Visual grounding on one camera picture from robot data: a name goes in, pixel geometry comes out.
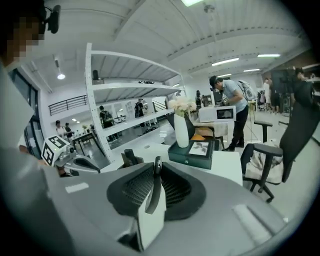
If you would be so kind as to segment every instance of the floor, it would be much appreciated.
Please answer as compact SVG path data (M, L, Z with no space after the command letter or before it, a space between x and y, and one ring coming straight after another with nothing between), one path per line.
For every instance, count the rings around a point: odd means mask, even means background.
M272 123L273 127L268 127L267 131L268 140L272 139L279 143L287 126L283 124L279 125L278 122L288 122L289 118L281 114L271 114L264 111L251 112L244 128L245 144L262 142L262 127L254 124L254 120ZM233 126L234 124L232 122L228 125L228 136L224 137L224 145L226 147L232 139ZM174 130L166 120L160 122L159 128L147 135L139 138L137 136L138 134L141 134L141 129L139 127L123 131L122 136L120 137L121 140L113 142L113 144L111 143L111 147L116 147L116 149L113 150L114 155L117 158L121 157L121 152L123 152L124 149L136 147L137 144L143 147L144 144L149 143L150 141L161 144L165 140L171 141L175 139ZM101 154L93 141L91 141L91 144L88 143L88 145L85 145L83 150L86 155L90 155L90 157L96 161L101 169L109 165L108 160ZM236 151L241 154L243 148L237 148ZM269 189L275 196L270 205L274 207L283 218L288 219L288 221L308 209L310 203L313 201L315 192L319 189L319 156L320 147L313 140L310 140L296 158L287 182L281 183L280 185L268 184ZM249 189L251 184L249 182L244 182L243 186ZM258 186L256 186L253 193L261 198L261 200L265 201L268 198L268 195L265 194L265 192L261 194L258 193L258 189Z

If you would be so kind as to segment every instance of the orange cushion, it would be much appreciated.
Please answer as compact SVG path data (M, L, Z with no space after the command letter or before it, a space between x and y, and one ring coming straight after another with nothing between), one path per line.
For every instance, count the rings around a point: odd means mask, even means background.
M195 134L193 135L193 137L191 138L192 141L204 141L205 138L202 137L201 135Z

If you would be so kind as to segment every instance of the railing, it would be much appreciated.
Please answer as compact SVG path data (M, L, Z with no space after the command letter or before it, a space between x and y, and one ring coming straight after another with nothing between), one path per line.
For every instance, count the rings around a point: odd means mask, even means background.
M154 107L154 111L155 111L155 112L158 112L158 111L166 110L166 109L167 109L167 107L166 107L165 104L160 103L160 102L158 102L158 101L156 101L156 100L152 100L152 104L153 104L153 107Z
M50 116L88 104L87 95L69 98L49 106Z

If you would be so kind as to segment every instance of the black pants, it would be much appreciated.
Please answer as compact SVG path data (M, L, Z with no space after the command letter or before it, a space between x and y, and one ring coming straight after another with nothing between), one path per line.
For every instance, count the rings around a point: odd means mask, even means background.
M236 114L236 121L234 122L234 129L233 129L233 138L232 138L231 144L229 145L230 149L234 149L238 142L240 144L245 143L244 128L248 118L248 113L249 113L249 107L246 106L244 110Z

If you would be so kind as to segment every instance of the shelf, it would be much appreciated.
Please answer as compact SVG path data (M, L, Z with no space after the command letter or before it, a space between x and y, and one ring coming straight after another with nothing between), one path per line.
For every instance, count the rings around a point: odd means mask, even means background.
M181 91L181 89L172 86L147 83L96 84L92 88L97 105L139 98L167 96Z
M170 114L172 112L174 112L173 109L166 109L166 110L158 111L157 113L151 113L151 114L139 117L139 118L135 118L134 120L129 120L129 121L126 121L126 122L122 122L122 123L116 124L116 125L114 125L112 127L103 129L102 130L103 136L107 137L107 136L110 136L112 134L116 134L116 133L121 132L121 131L123 131L125 129L134 127L134 126L139 125L141 123L147 122L147 121L149 121L151 119L155 119L155 118L164 116L166 114Z
M181 74L152 60L114 51L91 50L92 70L99 77L165 82Z

